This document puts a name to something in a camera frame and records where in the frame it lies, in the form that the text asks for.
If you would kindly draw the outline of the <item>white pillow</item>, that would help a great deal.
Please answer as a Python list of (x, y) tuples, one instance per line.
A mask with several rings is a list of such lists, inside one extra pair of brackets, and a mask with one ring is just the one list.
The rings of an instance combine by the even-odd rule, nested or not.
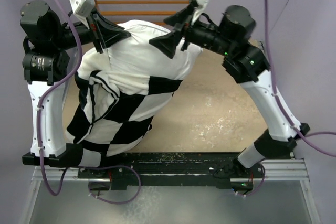
[(194, 44), (185, 51), (177, 50), (173, 59), (167, 57), (149, 41), (170, 31), (151, 22), (131, 20), (121, 27), (130, 33), (126, 38), (103, 53), (94, 48), (87, 51), (75, 75), (81, 93), (89, 84), (100, 79), (108, 85), (107, 91), (128, 95), (175, 92), (191, 72), (202, 49)]

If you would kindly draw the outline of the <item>black white checkered pillowcase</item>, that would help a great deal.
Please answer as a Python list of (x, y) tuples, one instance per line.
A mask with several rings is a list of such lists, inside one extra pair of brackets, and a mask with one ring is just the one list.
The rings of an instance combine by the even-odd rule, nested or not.
[(126, 63), (114, 68), (108, 53), (88, 50), (75, 74), (79, 105), (66, 137), (82, 146), (82, 167), (99, 167), (105, 158), (137, 146), (183, 81), (137, 73)]

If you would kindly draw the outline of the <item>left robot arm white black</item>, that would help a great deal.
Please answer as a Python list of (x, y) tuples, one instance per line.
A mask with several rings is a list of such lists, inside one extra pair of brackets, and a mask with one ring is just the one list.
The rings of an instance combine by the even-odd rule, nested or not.
[(24, 165), (90, 167), (96, 178), (108, 172), (101, 155), (79, 144), (67, 143), (62, 132), (62, 111), (69, 79), (78, 64), (70, 62), (67, 50), (93, 43), (98, 52), (129, 37), (122, 27), (108, 21), (94, 1), (75, 1), (72, 13), (78, 22), (61, 23), (57, 14), (42, 0), (21, 8), (20, 26), (26, 34), (22, 61), (33, 108), (33, 142), (23, 155)]

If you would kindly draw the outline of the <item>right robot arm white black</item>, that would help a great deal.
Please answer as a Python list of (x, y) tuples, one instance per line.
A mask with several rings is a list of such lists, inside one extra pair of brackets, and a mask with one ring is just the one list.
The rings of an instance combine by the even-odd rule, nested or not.
[(226, 8), (220, 25), (212, 21), (191, 23), (191, 6), (166, 18), (164, 22), (173, 30), (163, 36), (150, 39), (154, 46), (172, 59), (179, 49), (185, 51), (195, 44), (216, 54), (222, 55), (226, 72), (251, 97), (267, 129), (244, 149), (233, 161), (233, 170), (238, 177), (246, 177), (252, 167), (268, 158), (280, 158), (289, 154), (297, 146), (300, 134), (307, 134), (310, 127), (300, 123), (294, 116), (288, 122), (284, 113), (292, 115), (288, 106), (278, 101), (283, 97), (271, 80), (271, 66), (263, 51), (249, 43), (256, 22), (250, 12), (238, 5)]

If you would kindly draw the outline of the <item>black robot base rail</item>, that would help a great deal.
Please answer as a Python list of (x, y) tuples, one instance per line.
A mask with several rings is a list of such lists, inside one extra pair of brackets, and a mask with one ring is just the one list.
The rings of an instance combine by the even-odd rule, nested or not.
[(243, 170), (235, 165), (236, 152), (123, 153), (107, 158), (104, 170), (82, 168), (80, 179), (103, 183), (112, 190), (128, 186), (194, 186), (253, 189), (253, 179), (263, 178), (260, 164)]

